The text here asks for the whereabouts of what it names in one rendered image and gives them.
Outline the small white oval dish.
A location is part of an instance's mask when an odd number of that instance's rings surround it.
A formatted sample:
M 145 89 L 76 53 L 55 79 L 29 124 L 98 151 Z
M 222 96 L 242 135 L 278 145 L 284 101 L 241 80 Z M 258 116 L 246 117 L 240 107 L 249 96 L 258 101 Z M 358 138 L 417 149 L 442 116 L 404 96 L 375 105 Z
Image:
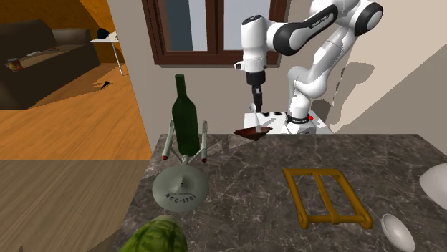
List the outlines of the small white oval dish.
M 414 252 L 415 241 L 406 225 L 394 215 L 385 214 L 381 218 L 383 233 L 402 252 Z

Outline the white spoon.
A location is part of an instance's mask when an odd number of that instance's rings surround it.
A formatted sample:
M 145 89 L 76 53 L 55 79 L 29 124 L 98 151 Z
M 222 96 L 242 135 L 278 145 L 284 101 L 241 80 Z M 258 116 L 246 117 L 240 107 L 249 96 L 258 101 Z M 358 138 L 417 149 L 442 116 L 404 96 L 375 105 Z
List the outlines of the white spoon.
M 261 133 L 262 130 L 261 130 L 261 126 L 260 126 L 260 124 L 259 124 L 259 118 L 258 118 L 258 116 L 257 116 L 257 112 L 256 112 L 256 105 L 252 102 L 252 103 L 249 105 L 249 109 L 250 109 L 250 110 L 253 112 L 253 114 L 254 114 L 254 121 L 255 121 L 256 132 L 257 132 L 257 133 Z

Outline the white side table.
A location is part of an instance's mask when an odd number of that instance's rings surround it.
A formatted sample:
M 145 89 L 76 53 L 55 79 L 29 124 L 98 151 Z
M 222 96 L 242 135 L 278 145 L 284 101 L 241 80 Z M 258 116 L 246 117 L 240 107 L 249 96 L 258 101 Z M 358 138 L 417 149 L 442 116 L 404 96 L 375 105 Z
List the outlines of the white side table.
M 120 60 L 118 58 L 117 50 L 116 50 L 116 46 L 115 46 L 115 43 L 119 42 L 118 37 L 117 37 L 117 33 L 115 31 L 110 33 L 106 29 L 99 28 L 97 30 L 97 38 L 91 40 L 90 42 L 91 43 L 110 43 L 111 44 L 112 50 L 114 52 L 114 55 L 115 55 L 115 58 L 116 58 L 116 61 L 117 61 L 118 68 L 120 70 L 121 75 L 123 76 L 121 63 L 120 63 Z

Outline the dark brown sofa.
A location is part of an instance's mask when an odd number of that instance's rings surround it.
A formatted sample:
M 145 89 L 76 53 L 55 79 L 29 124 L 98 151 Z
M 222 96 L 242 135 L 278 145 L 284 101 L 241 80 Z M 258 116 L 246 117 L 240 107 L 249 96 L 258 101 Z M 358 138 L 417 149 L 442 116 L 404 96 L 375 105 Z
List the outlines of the dark brown sofa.
M 100 65 L 89 29 L 0 24 L 0 110 L 25 110 Z

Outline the grey spaceship model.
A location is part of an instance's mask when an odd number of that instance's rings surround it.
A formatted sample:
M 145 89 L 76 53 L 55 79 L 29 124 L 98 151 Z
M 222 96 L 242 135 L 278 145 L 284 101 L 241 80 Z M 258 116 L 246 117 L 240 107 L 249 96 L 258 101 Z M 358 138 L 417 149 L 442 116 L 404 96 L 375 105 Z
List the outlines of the grey spaceship model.
M 205 163 L 208 159 L 208 123 L 205 120 L 203 121 L 201 147 L 192 157 L 188 155 L 180 157 L 175 152 L 172 147 L 174 131 L 175 127 L 173 120 L 171 120 L 162 158 L 167 160 L 170 154 L 174 154 L 180 164 L 166 168 L 156 176 L 152 193 L 156 203 L 164 210 L 184 213 L 195 210 L 208 196 L 208 179 L 199 169 L 191 166 L 192 160 L 199 155 L 202 163 Z

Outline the white patterned robot stand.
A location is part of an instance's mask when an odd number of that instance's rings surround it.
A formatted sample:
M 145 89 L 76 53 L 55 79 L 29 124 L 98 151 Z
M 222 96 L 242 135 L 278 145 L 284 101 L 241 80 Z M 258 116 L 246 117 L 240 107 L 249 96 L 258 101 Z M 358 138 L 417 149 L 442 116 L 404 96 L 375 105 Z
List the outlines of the white patterned robot stand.
M 332 131 L 326 124 L 312 111 L 309 115 L 313 117 L 313 123 L 316 125 L 317 134 L 332 134 Z M 265 112 L 257 113 L 259 123 L 262 127 L 271 127 L 269 134 L 280 134 L 284 124 L 286 115 L 285 112 Z M 248 112 L 244 115 L 244 128 L 255 127 L 256 119 L 253 112 Z

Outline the brown framed window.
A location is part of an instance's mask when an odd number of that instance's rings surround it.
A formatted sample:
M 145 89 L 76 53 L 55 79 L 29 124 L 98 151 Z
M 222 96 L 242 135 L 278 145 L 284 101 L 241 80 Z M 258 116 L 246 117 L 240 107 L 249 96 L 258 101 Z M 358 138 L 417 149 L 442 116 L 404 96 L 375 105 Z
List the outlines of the brown framed window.
M 242 60 L 241 23 L 287 18 L 289 0 L 141 0 L 156 65 L 228 66 Z

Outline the yellow-brown metal frame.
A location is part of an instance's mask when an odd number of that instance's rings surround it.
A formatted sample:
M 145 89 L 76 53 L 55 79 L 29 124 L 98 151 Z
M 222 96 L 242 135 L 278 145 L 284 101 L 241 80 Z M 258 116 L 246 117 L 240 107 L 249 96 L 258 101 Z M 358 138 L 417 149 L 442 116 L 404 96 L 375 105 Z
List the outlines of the yellow-brown metal frame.
M 308 229 L 311 223 L 329 223 L 331 225 L 339 225 L 341 223 L 356 223 L 360 224 L 364 229 L 373 228 L 373 220 L 370 214 L 366 211 L 364 205 L 356 195 L 354 189 L 349 184 L 347 178 L 341 171 L 334 168 L 283 168 L 283 175 L 289 186 L 290 193 L 296 208 L 299 225 L 302 229 Z M 308 215 L 301 196 L 296 186 L 294 179 L 295 175 L 312 176 L 317 184 L 319 194 L 324 203 L 327 215 Z M 350 202 L 354 215 L 340 215 L 332 205 L 332 201 L 327 193 L 325 184 L 322 181 L 322 176 L 331 176 L 339 184 L 347 199 Z

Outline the brown shallow bowl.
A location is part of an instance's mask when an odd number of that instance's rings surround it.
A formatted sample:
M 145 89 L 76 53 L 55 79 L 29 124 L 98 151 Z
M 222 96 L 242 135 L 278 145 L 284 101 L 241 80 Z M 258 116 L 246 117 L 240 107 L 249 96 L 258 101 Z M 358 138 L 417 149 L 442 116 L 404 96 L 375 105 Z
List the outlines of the brown shallow bowl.
M 257 141 L 265 136 L 270 130 L 272 130 L 271 127 L 260 127 L 260 132 L 257 132 L 256 127 L 250 127 L 236 130 L 234 133 L 246 139 Z

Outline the large white bowl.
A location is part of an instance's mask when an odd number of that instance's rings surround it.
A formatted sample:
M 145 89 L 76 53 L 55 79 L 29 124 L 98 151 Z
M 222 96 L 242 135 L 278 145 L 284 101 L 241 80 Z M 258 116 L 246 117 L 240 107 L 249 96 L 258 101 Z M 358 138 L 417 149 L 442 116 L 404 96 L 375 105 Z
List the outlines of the large white bowl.
M 420 176 L 424 193 L 436 204 L 447 210 L 447 163 L 428 169 Z

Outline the dark green glass bottle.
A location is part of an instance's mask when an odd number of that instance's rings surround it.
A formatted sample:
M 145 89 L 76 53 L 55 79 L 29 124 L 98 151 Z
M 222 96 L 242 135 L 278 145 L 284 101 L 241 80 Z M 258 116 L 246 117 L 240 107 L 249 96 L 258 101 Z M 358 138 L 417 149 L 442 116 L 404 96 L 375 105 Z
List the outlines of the dark green glass bottle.
M 184 75 L 176 74 L 175 81 L 177 98 L 172 106 L 172 116 L 178 151 L 192 157 L 200 150 L 196 106 L 187 95 Z

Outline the green cabbage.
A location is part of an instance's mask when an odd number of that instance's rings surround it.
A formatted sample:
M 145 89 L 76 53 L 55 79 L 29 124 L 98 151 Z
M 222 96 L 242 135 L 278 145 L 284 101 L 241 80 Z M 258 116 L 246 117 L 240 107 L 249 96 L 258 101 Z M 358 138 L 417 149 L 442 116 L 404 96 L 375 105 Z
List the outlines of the green cabbage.
M 180 220 L 160 215 L 139 228 L 118 252 L 188 252 Z

